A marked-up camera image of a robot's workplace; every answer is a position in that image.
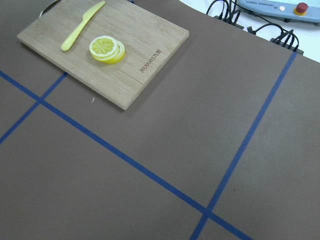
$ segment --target white surface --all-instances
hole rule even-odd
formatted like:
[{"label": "white surface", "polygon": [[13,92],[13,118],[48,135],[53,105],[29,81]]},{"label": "white surface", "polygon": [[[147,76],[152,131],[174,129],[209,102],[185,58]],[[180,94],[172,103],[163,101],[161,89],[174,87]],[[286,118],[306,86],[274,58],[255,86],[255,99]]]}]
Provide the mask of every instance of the white surface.
[{"label": "white surface", "polygon": [[[205,14],[213,0],[180,0],[180,2]],[[209,15],[212,17],[220,15],[222,6],[222,1],[216,2],[212,6]],[[263,17],[281,25],[286,30],[293,29],[294,34],[299,38],[299,49],[304,51],[303,56],[320,63],[320,26],[315,26],[309,22],[283,22],[272,17]],[[262,25],[267,24],[267,22],[261,18],[242,12],[237,24],[243,26],[243,30],[247,31],[247,27],[251,26],[253,30],[256,30]],[[256,35],[269,41],[271,38],[280,35],[280,30],[276,26],[267,26],[258,31]]]}]

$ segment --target cutting board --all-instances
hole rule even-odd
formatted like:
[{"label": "cutting board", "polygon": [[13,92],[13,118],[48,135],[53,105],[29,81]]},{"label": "cutting board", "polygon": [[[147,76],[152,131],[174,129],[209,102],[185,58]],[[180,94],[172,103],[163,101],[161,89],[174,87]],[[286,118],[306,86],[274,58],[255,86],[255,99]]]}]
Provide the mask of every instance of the cutting board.
[{"label": "cutting board", "polygon": [[[127,110],[189,32],[127,0],[106,0],[69,51],[60,46],[100,0],[62,0],[20,32],[18,39],[38,54]],[[89,52],[98,36],[111,36],[125,46],[115,64],[96,61]]]}]

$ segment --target stack of lemon slices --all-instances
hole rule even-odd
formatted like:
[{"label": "stack of lemon slices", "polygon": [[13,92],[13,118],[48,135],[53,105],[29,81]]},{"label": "stack of lemon slices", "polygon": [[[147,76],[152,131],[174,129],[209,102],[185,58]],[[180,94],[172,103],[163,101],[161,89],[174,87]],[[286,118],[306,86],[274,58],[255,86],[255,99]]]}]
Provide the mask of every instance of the stack of lemon slices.
[{"label": "stack of lemon slices", "polygon": [[126,49],[122,42],[111,36],[98,36],[89,45],[93,58],[107,64],[115,64],[121,61]]}]

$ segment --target knife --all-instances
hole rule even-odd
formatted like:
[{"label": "knife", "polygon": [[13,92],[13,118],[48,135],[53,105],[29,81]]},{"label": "knife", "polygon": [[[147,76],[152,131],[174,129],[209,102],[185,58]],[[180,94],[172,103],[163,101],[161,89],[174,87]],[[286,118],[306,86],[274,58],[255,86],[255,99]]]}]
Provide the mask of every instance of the knife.
[{"label": "knife", "polygon": [[64,42],[61,45],[62,51],[68,51],[71,46],[76,41],[78,35],[82,31],[82,29],[85,27],[85,25],[89,22],[89,20],[92,18],[92,16],[106,3],[106,1],[101,1],[97,3],[96,5],[92,6],[87,10],[83,16],[82,16],[82,22],[73,30],[73,32],[64,40]]}]

